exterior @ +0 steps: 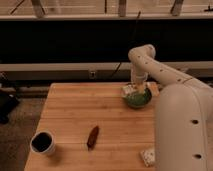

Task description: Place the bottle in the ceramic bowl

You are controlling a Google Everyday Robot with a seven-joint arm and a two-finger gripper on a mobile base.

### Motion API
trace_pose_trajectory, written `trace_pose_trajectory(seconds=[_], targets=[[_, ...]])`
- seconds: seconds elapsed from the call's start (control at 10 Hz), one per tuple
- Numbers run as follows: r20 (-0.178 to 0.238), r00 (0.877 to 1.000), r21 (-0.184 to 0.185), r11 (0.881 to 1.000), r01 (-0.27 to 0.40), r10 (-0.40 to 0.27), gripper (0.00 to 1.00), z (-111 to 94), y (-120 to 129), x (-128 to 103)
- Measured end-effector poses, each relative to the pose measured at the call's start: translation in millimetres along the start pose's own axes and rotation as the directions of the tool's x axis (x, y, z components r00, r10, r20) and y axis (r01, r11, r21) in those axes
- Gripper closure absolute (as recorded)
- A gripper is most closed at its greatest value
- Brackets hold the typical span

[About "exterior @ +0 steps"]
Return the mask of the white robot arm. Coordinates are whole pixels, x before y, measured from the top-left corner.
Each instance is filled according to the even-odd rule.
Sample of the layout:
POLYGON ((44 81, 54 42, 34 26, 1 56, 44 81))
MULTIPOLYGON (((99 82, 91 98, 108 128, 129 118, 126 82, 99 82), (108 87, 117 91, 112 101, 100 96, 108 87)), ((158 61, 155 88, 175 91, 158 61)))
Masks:
POLYGON ((156 171, 210 171, 206 121, 213 115, 213 88, 155 59, 147 44, 128 52, 131 81, 145 73, 164 86, 156 102, 156 171))

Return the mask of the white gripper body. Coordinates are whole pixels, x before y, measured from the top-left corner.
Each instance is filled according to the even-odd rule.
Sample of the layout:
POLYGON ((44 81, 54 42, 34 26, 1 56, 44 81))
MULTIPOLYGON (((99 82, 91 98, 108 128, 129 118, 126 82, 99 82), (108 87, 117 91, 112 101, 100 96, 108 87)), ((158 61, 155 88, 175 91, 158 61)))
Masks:
POLYGON ((146 88, 146 77, 145 76, 134 76, 133 85, 138 91, 144 91, 146 88))

